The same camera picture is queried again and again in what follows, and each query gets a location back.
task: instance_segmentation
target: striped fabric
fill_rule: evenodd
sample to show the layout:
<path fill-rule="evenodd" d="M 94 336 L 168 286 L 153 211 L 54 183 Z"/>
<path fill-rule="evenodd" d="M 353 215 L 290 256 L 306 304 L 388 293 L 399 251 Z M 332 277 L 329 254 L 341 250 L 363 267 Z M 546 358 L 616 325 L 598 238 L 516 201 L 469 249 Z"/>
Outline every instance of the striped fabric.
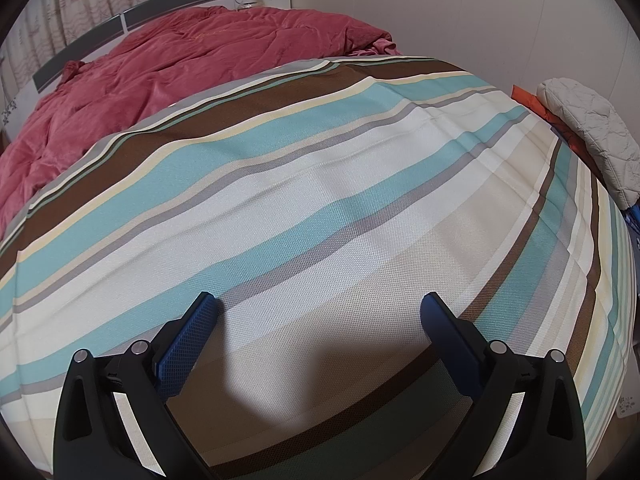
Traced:
<path fill-rule="evenodd" d="M 591 457 L 634 272 L 604 188 L 503 92 L 433 59 L 297 62 L 101 141 L 12 222 L 1 412 L 51 471 L 72 353 L 151 338 L 206 290 L 225 313 L 168 405 L 222 478 L 418 478 L 470 405 L 420 327 L 435 290 L 487 339 L 566 352 Z"/>

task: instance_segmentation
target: round metal joint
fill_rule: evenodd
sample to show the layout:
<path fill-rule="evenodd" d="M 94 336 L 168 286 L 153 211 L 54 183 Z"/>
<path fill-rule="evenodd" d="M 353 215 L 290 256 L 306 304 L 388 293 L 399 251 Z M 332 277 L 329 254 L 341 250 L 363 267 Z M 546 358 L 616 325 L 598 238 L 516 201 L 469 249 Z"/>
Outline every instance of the round metal joint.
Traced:
<path fill-rule="evenodd" d="M 144 340 L 136 341 L 135 343 L 133 343 L 133 345 L 131 345 L 131 351 L 135 355 L 143 354 L 144 352 L 146 352 L 147 348 L 149 348 L 149 343 Z"/>
<path fill-rule="evenodd" d="M 489 344 L 489 348 L 492 352 L 496 354 L 506 354 L 507 353 L 507 345 L 505 345 L 502 341 L 491 341 Z"/>
<path fill-rule="evenodd" d="M 89 355 L 89 352 L 87 352 L 86 350 L 78 350 L 75 354 L 74 354 L 74 361 L 76 363 L 81 363 L 82 361 L 84 361 Z"/>
<path fill-rule="evenodd" d="M 549 355 L 556 363 L 564 361 L 564 354 L 559 350 L 552 350 Z"/>

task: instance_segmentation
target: orange cloth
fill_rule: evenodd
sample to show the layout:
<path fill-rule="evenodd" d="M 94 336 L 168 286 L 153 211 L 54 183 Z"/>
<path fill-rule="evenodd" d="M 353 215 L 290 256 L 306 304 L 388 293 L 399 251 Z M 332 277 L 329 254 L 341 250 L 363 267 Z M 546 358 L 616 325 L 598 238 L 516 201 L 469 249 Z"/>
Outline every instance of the orange cloth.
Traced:
<path fill-rule="evenodd" d="M 551 126 L 553 126 L 558 131 L 562 138 L 566 140 L 566 143 L 569 145 L 569 148 L 571 148 L 571 151 L 579 156 L 580 160 L 583 161 L 591 170 L 591 173 L 593 173 L 597 177 L 597 179 L 605 188 L 607 187 L 604 183 L 602 173 L 596 165 L 595 160 L 593 160 L 591 154 L 587 151 L 587 145 L 584 143 L 582 137 L 578 136 L 571 128 L 564 124 L 564 121 L 561 118 L 553 115 L 549 110 L 547 110 L 544 105 L 540 101 L 538 101 L 538 98 L 535 95 L 530 94 L 519 86 L 513 86 L 513 91 L 511 91 L 511 99 L 523 106 L 526 106 L 533 113 L 540 116 L 540 118 L 544 119 L 547 123 L 551 124 Z"/>

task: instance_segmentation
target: white curtain with red pattern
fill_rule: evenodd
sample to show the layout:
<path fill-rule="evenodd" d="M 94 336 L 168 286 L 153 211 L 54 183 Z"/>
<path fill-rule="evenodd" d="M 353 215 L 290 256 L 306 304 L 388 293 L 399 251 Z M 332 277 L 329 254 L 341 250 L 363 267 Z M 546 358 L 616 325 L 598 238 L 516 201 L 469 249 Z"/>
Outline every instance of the white curtain with red pattern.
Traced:
<path fill-rule="evenodd" d="M 30 0 L 2 45 L 17 89 L 87 31 L 145 0 Z"/>

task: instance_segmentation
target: red comforter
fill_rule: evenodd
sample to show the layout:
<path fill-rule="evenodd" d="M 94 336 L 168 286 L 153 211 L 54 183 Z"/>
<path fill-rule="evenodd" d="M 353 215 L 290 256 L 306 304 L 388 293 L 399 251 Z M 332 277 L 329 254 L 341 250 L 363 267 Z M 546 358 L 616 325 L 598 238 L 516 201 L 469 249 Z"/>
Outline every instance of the red comforter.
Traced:
<path fill-rule="evenodd" d="M 213 86 L 299 59 L 394 54 L 388 32 L 316 10 L 179 10 L 94 62 L 68 64 L 0 156 L 0 237 L 22 206 L 99 139 Z"/>

